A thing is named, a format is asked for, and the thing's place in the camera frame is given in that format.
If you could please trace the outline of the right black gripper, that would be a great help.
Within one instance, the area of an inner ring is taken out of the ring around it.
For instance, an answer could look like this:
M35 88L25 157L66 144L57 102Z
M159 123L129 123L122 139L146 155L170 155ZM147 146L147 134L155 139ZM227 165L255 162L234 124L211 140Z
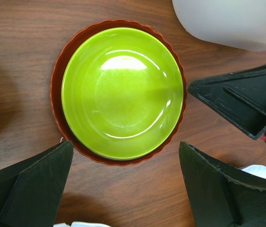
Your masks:
M266 143L266 64L197 79L188 92L253 140Z

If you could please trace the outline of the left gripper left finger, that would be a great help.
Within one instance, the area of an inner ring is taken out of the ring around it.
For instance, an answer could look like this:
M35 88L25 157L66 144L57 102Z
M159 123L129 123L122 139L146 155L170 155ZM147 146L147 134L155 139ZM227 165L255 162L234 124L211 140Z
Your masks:
M52 227L73 158L67 140L0 170L0 227Z

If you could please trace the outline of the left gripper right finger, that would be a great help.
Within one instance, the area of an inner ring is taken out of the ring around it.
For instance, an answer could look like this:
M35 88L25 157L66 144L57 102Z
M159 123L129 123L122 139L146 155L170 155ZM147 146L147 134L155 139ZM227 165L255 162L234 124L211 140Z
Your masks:
M181 142L179 158L197 227L266 227L266 179Z

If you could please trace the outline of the lime green plate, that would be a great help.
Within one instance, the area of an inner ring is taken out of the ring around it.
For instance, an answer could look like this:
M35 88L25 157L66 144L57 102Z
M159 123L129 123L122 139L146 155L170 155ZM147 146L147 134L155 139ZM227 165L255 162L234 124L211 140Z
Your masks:
M64 72L61 101L76 138L114 159L142 157L174 130L183 81L167 47L139 29L117 27L83 42Z

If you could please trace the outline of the red-brown fluted plate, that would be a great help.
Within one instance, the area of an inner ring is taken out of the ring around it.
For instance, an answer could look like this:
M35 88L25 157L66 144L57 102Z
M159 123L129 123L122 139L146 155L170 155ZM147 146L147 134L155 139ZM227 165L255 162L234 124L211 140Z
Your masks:
M97 155L96 153L92 152L89 148L87 148L85 145L83 145L73 134L71 131L63 109L62 109L62 100L61 100L61 87L62 87L62 79L63 75L66 69L66 66L76 51L76 49L88 38L91 36L106 30L110 28L116 28L116 27L130 27L130 28L135 28L139 29L141 31L147 32L150 35L154 36L157 38L159 41L161 41L166 48L171 52L173 57L176 60L176 63L178 64L178 67L181 72L181 77L182 77L182 83L183 83L183 105L182 105L182 110L180 113L180 117L177 121L177 124L171 134L165 139L165 141L154 151L151 153L131 159L131 160L113 160L113 159L108 159L104 158L102 156ZM174 51L172 45L165 40L163 35L159 32L156 32L150 27L149 25L143 25L138 23L137 21L131 21L131 20L124 20L124 19L113 19L113 20L104 20L98 23L93 23L84 29L78 31L70 41L63 47L61 53L57 57L57 60L55 62L52 75L51 75L51 87L50 87L50 99L51 99L51 106L52 106L52 112L55 118L55 122L58 125L58 128L61 132L61 134L65 137L65 139L72 141L74 148L83 156L91 159L94 162L97 163L102 163L108 166L128 166L128 165L135 165L138 164L142 161L150 159L152 156L156 155L159 153L172 139L172 137L176 134L178 131L178 128L182 122L183 119L183 113L186 108L186 98L187 98L187 89L186 89L186 78L184 75L184 69L183 66L180 62L180 59L176 52Z

